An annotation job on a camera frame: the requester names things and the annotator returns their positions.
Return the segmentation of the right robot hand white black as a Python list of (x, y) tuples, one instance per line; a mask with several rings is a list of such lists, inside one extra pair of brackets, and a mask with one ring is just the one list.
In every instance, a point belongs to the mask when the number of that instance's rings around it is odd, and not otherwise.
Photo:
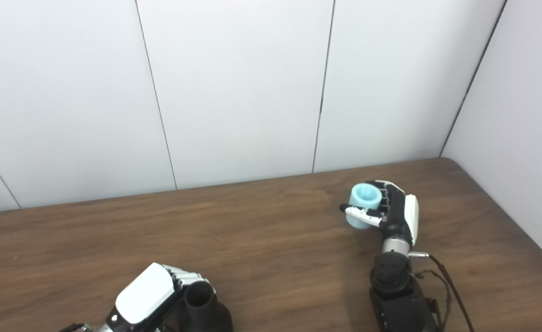
[(353, 186), (348, 203), (339, 206), (347, 222), (357, 229), (377, 228), (386, 237), (416, 244), (420, 208), (414, 194), (406, 194), (391, 181), (373, 179)]

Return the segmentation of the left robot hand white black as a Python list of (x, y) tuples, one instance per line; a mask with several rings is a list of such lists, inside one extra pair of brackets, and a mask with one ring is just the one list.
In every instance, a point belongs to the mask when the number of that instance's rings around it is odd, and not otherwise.
[(209, 280), (199, 273), (153, 262), (118, 294), (99, 331), (161, 332), (195, 282)]

